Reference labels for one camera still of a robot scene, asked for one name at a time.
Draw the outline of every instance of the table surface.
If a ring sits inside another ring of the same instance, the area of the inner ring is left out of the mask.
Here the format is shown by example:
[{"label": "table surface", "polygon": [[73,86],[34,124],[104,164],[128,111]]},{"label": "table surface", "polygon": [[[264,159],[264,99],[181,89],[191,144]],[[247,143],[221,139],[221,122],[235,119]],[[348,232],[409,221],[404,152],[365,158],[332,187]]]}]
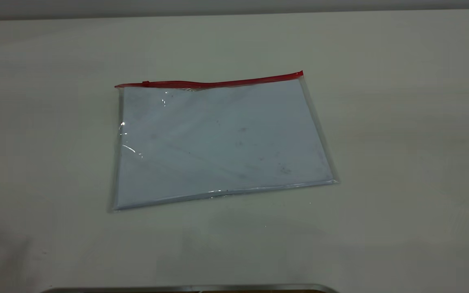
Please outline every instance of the table surface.
[{"label": "table surface", "polygon": [[[304,70],[341,184],[109,213],[114,85]],[[0,22],[0,292],[469,292],[469,10]]]}]

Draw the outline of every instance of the clear plastic pouch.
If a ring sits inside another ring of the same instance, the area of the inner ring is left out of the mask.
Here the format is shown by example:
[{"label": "clear plastic pouch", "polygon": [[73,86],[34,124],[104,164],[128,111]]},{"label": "clear plastic pouch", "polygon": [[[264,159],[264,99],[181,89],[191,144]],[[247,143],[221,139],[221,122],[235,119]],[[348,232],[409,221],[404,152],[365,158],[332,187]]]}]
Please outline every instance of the clear plastic pouch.
[{"label": "clear plastic pouch", "polygon": [[303,72],[117,88],[115,210],[337,182]]}]

